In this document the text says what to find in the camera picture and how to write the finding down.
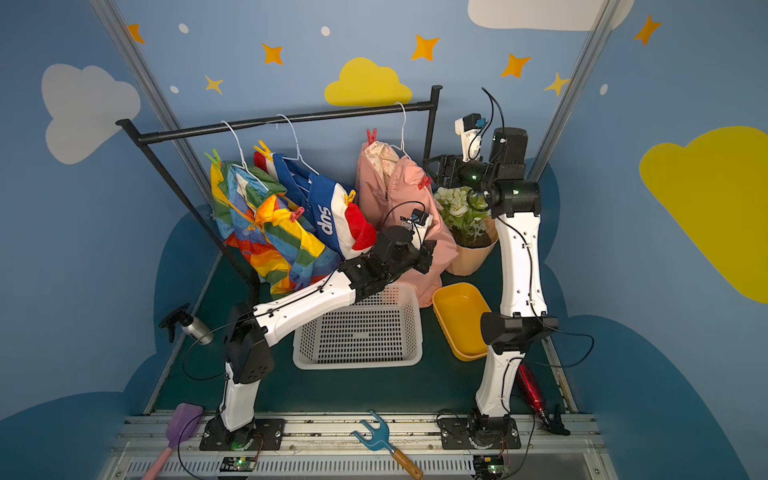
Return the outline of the pink kids jacket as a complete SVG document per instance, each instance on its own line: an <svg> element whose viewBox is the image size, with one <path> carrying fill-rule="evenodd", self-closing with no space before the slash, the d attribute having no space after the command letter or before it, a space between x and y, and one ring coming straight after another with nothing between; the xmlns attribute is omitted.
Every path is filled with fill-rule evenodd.
<svg viewBox="0 0 768 480"><path fill-rule="evenodd" d="M402 216L410 216L414 209L433 216L426 240L436 240L432 266L427 274L412 269L400 277L411 284L417 294L419 306L428 308L432 297L442 287L441 274L456 258L456 242L443 221L431 184L418 189L418 183L428 175L410 157L399 158L391 145L376 141L361 147L357 175L357 203L365 218L374 227L399 225Z"/></svg>

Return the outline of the white wire hanger pink jacket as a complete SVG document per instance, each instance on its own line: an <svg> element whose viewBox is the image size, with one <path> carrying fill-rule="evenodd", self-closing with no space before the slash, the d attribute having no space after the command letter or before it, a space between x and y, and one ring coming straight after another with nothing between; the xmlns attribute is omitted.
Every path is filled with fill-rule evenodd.
<svg viewBox="0 0 768 480"><path fill-rule="evenodd" d="M405 141L405 130L407 126L407 110L405 108L405 105L400 101L395 102L395 105L399 107L402 113L402 123L400 128L400 141L398 144L391 144L391 147L398 154L399 158L409 157L409 154L406 151L406 141Z"/></svg>

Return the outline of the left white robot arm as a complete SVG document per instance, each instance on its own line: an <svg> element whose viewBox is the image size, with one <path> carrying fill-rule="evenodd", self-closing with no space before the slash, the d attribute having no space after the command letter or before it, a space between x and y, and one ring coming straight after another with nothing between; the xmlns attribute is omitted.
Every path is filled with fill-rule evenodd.
<svg viewBox="0 0 768 480"><path fill-rule="evenodd" d="M218 409L225 433L250 425L259 384L275 368L271 348L303 325L385 289L406 272L429 271L435 240L417 230L389 226L368 252L345 260L317 283L261 304L234 321L225 336L227 384Z"/></svg>

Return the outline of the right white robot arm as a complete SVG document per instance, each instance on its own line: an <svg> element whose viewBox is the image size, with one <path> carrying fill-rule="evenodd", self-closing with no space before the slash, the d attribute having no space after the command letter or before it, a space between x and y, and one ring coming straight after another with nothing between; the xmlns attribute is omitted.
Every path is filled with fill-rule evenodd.
<svg viewBox="0 0 768 480"><path fill-rule="evenodd" d="M480 193L497 229L501 251L500 312L480 317L480 332L488 347L476 406L467 420L468 436L477 444L496 441L512 432L508 411L518 367L530 346L558 326L548 314L541 291L538 234L539 184L524 178L527 132L499 127L492 135L487 163L441 155L425 161L427 173L439 187L468 186Z"/></svg>

